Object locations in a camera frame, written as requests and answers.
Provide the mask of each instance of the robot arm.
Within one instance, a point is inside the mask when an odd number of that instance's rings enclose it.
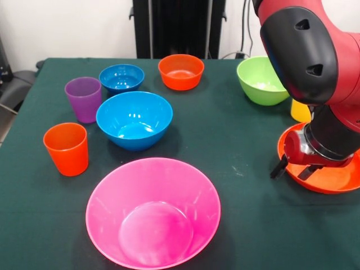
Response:
[[[339,30],[321,0],[253,0],[261,38],[284,87],[312,109],[312,121],[285,139],[288,163],[316,169],[346,166],[360,149],[360,34]]]

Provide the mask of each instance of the dark green tablecloth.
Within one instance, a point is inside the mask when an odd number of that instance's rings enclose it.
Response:
[[[61,176],[42,143],[45,131],[76,118],[64,85],[98,76],[113,64],[146,73],[142,90],[173,106],[174,119],[153,148],[127,152],[96,123],[88,131],[89,168]],[[285,175],[270,180],[276,144],[295,122],[290,100],[274,107],[251,103],[235,60],[205,61],[200,85],[178,93],[161,82],[157,60],[49,59],[0,148],[0,269],[122,269],[92,245],[85,227],[88,198],[98,182],[129,161],[164,156],[202,170],[222,202],[217,234],[198,256],[175,269],[360,269],[360,193],[310,192]]]

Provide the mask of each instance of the bowl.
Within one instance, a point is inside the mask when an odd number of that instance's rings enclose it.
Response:
[[[298,123],[281,134],[277,143],[279,159],[285,153],[285,138],[291,131],[300,131],[306,123]],[[343,168],[325,167],[315,171],[306,181],[299,178],[299,174],[306,169],[305,165],[289,163],[286,167],[288,174],[303,187],[322,194],[341,194],[360,188],[360,151],[354,154],[351,162]]]
[[[173,118],[170,103],[157,94],[135,91],[117,94],[97,110],[96,122],[116,145],[145,150],[166,132]]]
[[[173,90],[186,91],[195,88],[204,72],[204,63],[192,55],[169,55],[159,62],[163,83]]]
[[[109,66],[99,75],[101,84],[113,94],[137,90],[144,78],[140,67],[128,64]]]
[[[196,256],[215,235],[218,193],[198,169],[163,157],[139,159],[108,174],[85,214],[94,246],[116,264],[155,270]]]
[[[258,105],[273,106],[290,97],[267,56],[241,61],[237,76],[247,97]]]

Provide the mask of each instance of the green bowl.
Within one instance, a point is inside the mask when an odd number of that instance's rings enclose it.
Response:
[[[290,97],[267,56],[241,61],[237,76],[245,94],[256,104],[273,106]]]

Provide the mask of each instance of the cup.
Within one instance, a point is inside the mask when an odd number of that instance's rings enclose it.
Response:
[[[300,123],[309,123],[311,121],[309,107],[294,99],[292,99],[291,103],[291,116]]]
[[[101,83],[93,77],[79,77],[69,81],[65,93],[82,123],[94,123],[96,111],[101,105]]]
[[[86,129],[77,123],[63,123],[46,131],[43,143],[58,171],[64,176],[83,173],[89,163]]]

